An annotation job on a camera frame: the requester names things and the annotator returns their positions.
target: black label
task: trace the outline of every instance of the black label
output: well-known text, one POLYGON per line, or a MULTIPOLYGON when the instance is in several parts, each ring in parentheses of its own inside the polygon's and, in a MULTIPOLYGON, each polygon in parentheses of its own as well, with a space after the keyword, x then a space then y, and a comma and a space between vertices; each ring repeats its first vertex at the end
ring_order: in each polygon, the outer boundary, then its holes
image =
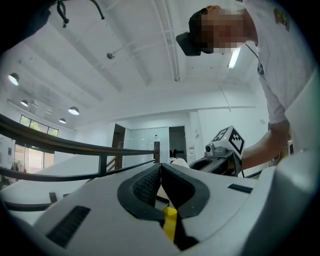
POLYGON ((226 129, 223 129, 221 131, 219 131, 219 133, 215 136, 215 138, 213 139, 213 141, 211 142, 218 142, 221 141, 221 139, 225 136, 226 132, 228 131, 229 127, 226 129))

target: white ceiling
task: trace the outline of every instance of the white ceiling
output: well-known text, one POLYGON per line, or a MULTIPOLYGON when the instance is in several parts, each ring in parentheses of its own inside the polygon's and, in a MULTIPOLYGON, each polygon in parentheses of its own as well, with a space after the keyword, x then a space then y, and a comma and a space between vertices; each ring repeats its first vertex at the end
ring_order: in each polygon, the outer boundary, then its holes
POLYGON ((150 86, 168 89, 168 83, 208 83, 247 86, 248 67, 255 56, 242 47, 234 69, 227 67, 231 54, 186 57, 176 35, 188 29, 190 16, 207 5, 241 8, 234 0, 99 0, 101 20, 88 0, 66 1, 66 28, 53 6, 48 23, 34 36, 19 43, 2 58, 2 85, 8 98, 19 105, 37 100, 53 109, 47 120, 66 118, 73 128, 80 113, 102 106, 123 93, 150 86), (115 52, 115 59, 107 58, 115 52), (20 85, 8 74, 16 72, 20 85))

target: doorway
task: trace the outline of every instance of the doorway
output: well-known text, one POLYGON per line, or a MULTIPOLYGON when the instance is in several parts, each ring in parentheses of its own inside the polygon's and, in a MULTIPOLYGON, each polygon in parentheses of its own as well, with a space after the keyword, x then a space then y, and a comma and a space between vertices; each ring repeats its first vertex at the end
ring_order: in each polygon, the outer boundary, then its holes
POLYGON ((170 157, 182 158, 187 162, 186 132, 184 126, 169 127, 170 157))
MULTIPOLYGON (((118 124, 115 124, 114 132, 113 132, 113 140, 112 140, 112 147, 113 148, 118 148, 118 149, 124 148, 125 133, 126 133, 126 128, 124 128, 118 124)), ((118 156, 118 161, 116 161, 115 169, 122 168, 122 159, 123 159, 122 155, 118 156)))

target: person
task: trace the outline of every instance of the person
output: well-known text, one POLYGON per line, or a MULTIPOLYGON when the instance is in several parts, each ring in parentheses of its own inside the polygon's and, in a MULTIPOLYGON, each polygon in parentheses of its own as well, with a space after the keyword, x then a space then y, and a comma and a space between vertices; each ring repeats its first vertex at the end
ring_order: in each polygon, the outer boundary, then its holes
MULTIPOLYGON (((176 38, 189 56, 240 47, 248 41, 255 43, 257 72, 267 101, 270 129, 258 143, 244 150, 242 168, 270 161, 288 142, 290 124, 285 111, 317 66, 298 26, 278 3, 247 0, 245 8, 238 11, 208 6, 190 18, 189 29, 183 40, 176 38)), ((294 151, 300 151, 294 132, 292 139, 294 151)))

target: fluorescent light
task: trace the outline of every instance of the fluorescent light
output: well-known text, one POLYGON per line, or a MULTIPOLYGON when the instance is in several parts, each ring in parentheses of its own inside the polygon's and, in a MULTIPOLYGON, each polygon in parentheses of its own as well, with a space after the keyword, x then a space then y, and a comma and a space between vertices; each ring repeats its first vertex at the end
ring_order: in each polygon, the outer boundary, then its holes
POLYGON ((66 119, 64 119, 64 118, 61 118, 60 120, 59 120, 59 122, 60 123, 63 123, 63 124, 66 124, 67 122, 66 122, 66 119))
POLYGON ((77 109, 75 106, 70 107, 68 111, 73 115, 76 115, 76 116, 79 115, 79 109, 77 109))
POLYGON ((28 107, 28 101, 26 101, 25 99, 23 101, 20 102, 22 105, 24 105, 25 107, 28 107))
POLYGON ((12 74, 8 75, 8 78, 9 78, 10 82, 13 83, 15 86, 19 85, 19 76, 17 73, 12 73, 12 74))
POLYGON ((232 56, 231 56, 231 59, 230 59, 229 65, 228 65, 229 69, 233 69, 235 67, 239 53, 240 53, 240 49, 241 48, 235 48, 233 50, 233 53, 232 53, 232 56))

